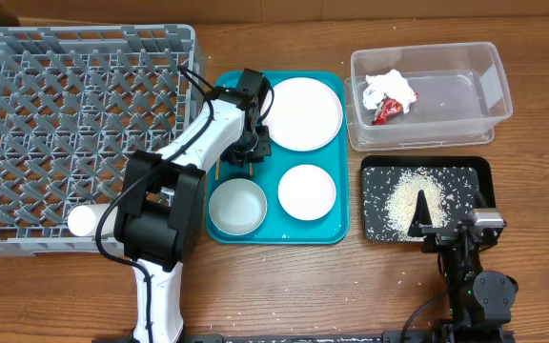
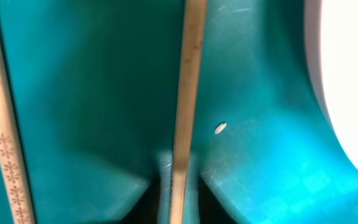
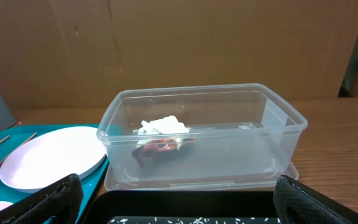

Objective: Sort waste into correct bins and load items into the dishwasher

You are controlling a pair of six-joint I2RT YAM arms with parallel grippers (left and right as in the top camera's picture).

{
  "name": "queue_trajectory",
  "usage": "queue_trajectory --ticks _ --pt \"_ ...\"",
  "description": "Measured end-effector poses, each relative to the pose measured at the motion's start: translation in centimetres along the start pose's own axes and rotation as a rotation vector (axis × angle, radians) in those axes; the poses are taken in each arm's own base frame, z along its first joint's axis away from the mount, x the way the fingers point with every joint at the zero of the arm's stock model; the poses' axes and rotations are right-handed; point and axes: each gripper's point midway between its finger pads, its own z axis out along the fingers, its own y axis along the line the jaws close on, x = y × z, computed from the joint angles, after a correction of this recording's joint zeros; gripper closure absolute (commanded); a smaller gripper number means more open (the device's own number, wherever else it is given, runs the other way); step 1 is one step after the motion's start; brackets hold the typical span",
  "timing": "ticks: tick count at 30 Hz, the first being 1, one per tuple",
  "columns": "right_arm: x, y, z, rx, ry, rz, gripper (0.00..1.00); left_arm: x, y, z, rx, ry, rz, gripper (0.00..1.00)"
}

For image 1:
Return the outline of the large white round plate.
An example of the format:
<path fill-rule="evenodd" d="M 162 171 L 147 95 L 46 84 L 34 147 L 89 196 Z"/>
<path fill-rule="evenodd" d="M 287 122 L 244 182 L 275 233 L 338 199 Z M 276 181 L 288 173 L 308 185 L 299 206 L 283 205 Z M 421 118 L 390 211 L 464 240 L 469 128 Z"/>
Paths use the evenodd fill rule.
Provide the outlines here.
<path fill-rule="evenodd" d="M 325 83 L 295 77 L 274 86 L 265 100 L 270 110 L 263 124 L 270 138 L 290 151 L 314 151 L 329 144 L 338 134 L 343 119 L 341 102 Z"/>

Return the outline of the red snack wrapper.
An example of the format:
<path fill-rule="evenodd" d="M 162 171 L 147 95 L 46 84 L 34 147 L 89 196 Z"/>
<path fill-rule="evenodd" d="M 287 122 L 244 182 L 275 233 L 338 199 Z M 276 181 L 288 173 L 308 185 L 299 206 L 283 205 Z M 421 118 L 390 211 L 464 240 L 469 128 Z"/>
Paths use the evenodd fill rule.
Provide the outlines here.
<path fill-rule="evenodd" d="M 376 108 L 376 115 L 372 121 L 373 125 L 385 125 L 388 119 L 403 112 L 402 105 L 396 100 L 385 97 Z"/>

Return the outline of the pale pink bowl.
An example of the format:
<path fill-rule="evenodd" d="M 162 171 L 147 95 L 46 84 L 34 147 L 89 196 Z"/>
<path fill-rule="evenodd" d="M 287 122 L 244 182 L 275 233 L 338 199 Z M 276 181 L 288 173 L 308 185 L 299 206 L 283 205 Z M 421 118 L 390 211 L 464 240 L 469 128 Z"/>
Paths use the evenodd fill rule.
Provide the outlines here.
<path fill-rule="evenodd" d="M 277 195 L 282 209 L 295 219 L 313 221 L 325 216 L 336 201 L 336 184 L 315 165 L 298 165 L 281 177 Z"/>

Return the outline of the grey metal bowl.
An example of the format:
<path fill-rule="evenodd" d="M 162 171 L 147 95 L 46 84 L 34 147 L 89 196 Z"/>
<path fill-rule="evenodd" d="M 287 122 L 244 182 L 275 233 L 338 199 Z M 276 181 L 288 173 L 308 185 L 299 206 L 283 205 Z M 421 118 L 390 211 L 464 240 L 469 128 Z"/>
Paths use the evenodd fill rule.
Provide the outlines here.
<path fill-rule="evenodd" d="M 214 225 L 229 235 L 240 236 L 255 231 L 264 221 L 268 201 L 264 191 L 253 181 L 235 178 L 215 188 L 209 200 L 209 217 Z"/>

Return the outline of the white tissue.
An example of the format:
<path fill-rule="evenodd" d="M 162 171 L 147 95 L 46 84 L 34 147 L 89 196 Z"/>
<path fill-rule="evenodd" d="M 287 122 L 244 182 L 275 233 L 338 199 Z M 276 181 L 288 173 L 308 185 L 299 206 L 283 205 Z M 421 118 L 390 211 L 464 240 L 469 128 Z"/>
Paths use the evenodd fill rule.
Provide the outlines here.
<path fill-rule="evenodd" d="M 401 105 L 404 113 L 408 113 L 410 105 L 417 101 L 417 93 L 397 70 L 366 75 L 365 81 L 367 88 L 362 93 L 362 103 L 367 110 L 376 110 L 379 103 L 390 98 Z"/>

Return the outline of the cream white plastic cup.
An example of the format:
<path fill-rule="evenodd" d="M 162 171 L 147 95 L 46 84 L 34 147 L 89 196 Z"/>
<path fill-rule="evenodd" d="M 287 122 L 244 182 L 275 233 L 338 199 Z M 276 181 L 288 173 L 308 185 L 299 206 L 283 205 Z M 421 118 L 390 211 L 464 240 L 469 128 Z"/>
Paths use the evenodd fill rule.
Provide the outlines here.
<path fill-rule="evenodd" d="M 97 224 L 108 207 L 108 204 L 76 206 L 68 217 L 69 230 L 74 236 L 95 237 Z"/>

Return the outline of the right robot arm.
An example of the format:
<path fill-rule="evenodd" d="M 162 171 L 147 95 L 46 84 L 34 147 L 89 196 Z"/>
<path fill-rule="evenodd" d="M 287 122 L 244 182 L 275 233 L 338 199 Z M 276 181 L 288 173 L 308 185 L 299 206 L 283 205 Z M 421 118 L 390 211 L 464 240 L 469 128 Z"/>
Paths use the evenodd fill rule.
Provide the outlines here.
<path fill-rule="evenodd" d="M 408 234 L 421 237 L 421 251 L 437 255 L 438 270 L 446 289 L 417 309 L 405 322 L 399 340 L 402 342 L 511 342 L 513 335 L 503 330 L 511 321 L 512 307 L 519 290 L 518 282 L 502 272 L 487 271 L 480 254 L 493 248 L 506 221 L 497 209 L 488 208 L 481 193 L 476 194 L 478 206 L 468 218 L 452 229 L 433 226 L 423 191 L 417 204 Z M 432 304 L 446 297 L 451 317 L 440 321 L 427 333 L 411 337 L 412 322 Z"/>

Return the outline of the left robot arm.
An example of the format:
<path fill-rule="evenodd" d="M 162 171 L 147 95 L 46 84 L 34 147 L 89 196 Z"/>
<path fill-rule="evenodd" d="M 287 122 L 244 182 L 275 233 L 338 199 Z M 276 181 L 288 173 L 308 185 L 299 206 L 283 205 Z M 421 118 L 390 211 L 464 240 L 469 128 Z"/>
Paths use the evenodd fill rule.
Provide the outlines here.
<path fill-rule="evenodd" d="M 114 238 L 137 282 L 133 342 L 178 342 L 181 273 L 200 235 L 209 169 L 244 167 L 271 154 L 263 105 L 274 99 L 267 77 L 246 69 L 231 88 L 208 87 L 203 108 L 168 146 L 129 158 L 114 200 Z"/>

